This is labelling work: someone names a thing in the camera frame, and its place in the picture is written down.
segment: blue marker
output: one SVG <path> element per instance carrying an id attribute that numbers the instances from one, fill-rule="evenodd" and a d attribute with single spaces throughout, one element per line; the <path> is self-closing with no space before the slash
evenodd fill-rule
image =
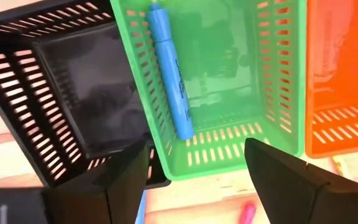
<path id="1" fill-rule="evenodd" d="M 139 210 L 137 211 L 135 224 L 144 224 L 145 212 L 146 212 L 146 191 L 143 191 L 142 199 L 140 200 Z"/>
<path id="2" fill-rule="evenodd" d="M 160 4 L 156 2 L 152 3 L 149 9 L 147 19 L 154 38 L 173 123 L 179 139 L 191 139 L 194 136 L 194 129 L 191 123 L 185 86 L 180 77 L 177 52 L 172 42 L 168 12 L 166 9 L 161 9 Z"/>

